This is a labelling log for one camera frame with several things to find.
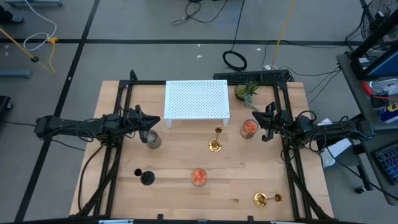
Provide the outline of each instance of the concrete floor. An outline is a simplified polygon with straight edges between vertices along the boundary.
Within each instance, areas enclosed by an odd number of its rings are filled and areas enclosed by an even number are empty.
[[[37,12],[57,23],[59,39],[80,39],[94,0],[68,0],[64,7],[37,7]],[[88,34],[89,39],[233,39],[241,1],[230,0],[219,18],[209,24],[189,21],[173,27],[171,22],[184,15],[186,0],[101,0]],[[8,5],[0,0],[5,8]],[[223,1],[205,0],[197,18],[211,18]],[[247,0],[239,27],[240,40],[277,39],[289,0]],[[36,32],[51,32],[48,22],[29,9],[11,9],[25,17],[18,26],[4,26],[15,38]],[[358,0],[297,1],[284,39],[342,41],[357,25],[361,15]],[[34,123],[35,119],[53,114],[78,44],[57,44],[51,75],[12,44],[0,44],[1,69],[29,69],[32,78],[0,79],[0,95],[11,96],[14,109],[9,121]],[[92,117],[103,80],[127,79],[134,69],[141,80],[212,79],[214,73],[231,72],[221,58],[226,44],[86,44],[63,107],[62,117]],[[262,70],[270,64],[275,45],[237,45],[235,51],[248,60],[247,71]],[[287,65],[298,73],[317,74],[332,71],[336,56],[347,47],[313,49],[282,45],[276,66]],[[46,44],[35,54],[46,61],[51,53]],[[323,77],[299,77],[309,92]],[[316,94],[308,96],[311,100]],[[340,73],[310,105],[320,119],[339,120],[354,116],[358,107]],[[29,177],[42,145],[31,127],[2,124],[0,128],[0,222],[14,220]],[[76,147],[85,144],[76,138],[59,138]],[[51,143],[25,220],[65,217],[69,213],[83,153]],[[325,170],[326,182],[336,218],[365,223],[395,223],[398,209],[389,206],[379,192],[357,195],[353,188],[360,181],[339,166]]]

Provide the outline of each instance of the gold candle holder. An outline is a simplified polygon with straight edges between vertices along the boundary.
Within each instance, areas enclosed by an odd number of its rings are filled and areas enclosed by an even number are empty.
[[[262,208],[267,205],[268,200],[274,200],[277,203],[280,203],[283,201],[283,196],[281,194],[275,194],[272,198],[267,198],[267,196],[262,193],[258,192],[254,195],[253,202],[257,206],[257,208]]]
[[[219,152],[221,150],[221,148],[223,147],[223,145],[220,142],[220,140],[218,140],[218,135],[223,132],[223,128],[217,127],[215,129],[215,131],[216,131],[216,139],[213,139],[209,142],[209,149],[212,152]]]

